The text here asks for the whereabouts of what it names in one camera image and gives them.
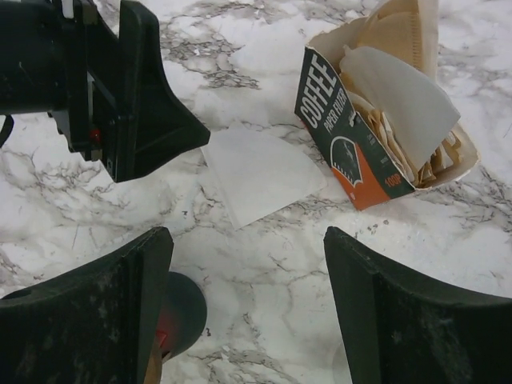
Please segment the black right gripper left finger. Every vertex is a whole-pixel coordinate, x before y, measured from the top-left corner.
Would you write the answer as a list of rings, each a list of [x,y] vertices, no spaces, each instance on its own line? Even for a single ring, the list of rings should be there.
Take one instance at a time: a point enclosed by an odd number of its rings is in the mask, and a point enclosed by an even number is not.
[[[142,383],[173,251],[155,227],[1,300],[3,383]]]

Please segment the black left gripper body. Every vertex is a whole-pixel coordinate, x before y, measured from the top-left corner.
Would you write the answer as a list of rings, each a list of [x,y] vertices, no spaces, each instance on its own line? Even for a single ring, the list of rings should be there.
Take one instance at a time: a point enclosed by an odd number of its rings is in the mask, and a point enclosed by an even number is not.
[[[119,106],[118,37],[93,1],[49,1],[63,50],[64,102],[48,113],[71,152],[85,160],[116,158]]]

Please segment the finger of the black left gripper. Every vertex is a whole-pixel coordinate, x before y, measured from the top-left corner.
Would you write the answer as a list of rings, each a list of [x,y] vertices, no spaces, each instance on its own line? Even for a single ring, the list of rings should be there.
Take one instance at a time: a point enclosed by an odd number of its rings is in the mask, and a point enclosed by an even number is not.
[[[119,115],[107,159],[116,182],[142,178],[189,150],[210,131],[175,96],[166,79],[157,17],[140,2],[122,1],[118,44]]]

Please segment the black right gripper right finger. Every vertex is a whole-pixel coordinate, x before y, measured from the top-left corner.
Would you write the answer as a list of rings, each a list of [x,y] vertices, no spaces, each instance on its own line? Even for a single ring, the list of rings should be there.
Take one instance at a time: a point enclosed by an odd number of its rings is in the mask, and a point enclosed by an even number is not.
[[[510,382],[509,298],[429,277],[336,227],[324,250],[353,382]]]

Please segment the round wooden dripper base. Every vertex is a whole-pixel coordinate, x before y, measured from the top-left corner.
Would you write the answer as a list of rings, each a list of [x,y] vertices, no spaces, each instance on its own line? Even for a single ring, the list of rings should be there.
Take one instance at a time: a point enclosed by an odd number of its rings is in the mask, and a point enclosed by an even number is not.
[[[148,365],[146,368],[146,375],[144,384],[159,384],[162,377],[162,353],[159,344],[153,344]]]

